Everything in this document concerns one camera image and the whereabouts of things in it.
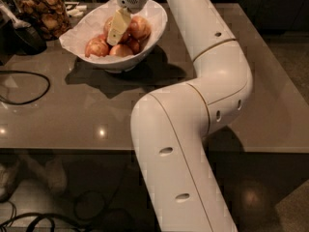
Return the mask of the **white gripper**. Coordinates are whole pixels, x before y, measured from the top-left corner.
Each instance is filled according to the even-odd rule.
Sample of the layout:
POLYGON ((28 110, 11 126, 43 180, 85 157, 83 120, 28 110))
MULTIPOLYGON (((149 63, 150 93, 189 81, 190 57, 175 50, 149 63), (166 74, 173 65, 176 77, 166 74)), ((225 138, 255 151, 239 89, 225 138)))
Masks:
POLYGON ((131 22, 130 12, 140 12, 147 1, 148 0, 117 0, 121 8, 113 15, 107 36, 107 42, 109 44, 116 45, 119 43, 131 22))

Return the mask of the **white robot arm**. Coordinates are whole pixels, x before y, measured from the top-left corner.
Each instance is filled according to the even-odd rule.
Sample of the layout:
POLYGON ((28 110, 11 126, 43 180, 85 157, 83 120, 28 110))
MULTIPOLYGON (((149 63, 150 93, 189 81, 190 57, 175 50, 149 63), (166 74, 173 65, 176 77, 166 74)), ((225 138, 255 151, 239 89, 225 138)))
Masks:
MULTIPOLYGON (((116 0, 137 13, 148 0, 116 0)), ((196 73, 134 106, 130 131, 161 232, 238 232, 202 139, 230 124, 253 88, 248 62, 210 0, 167 0, 196 73)))

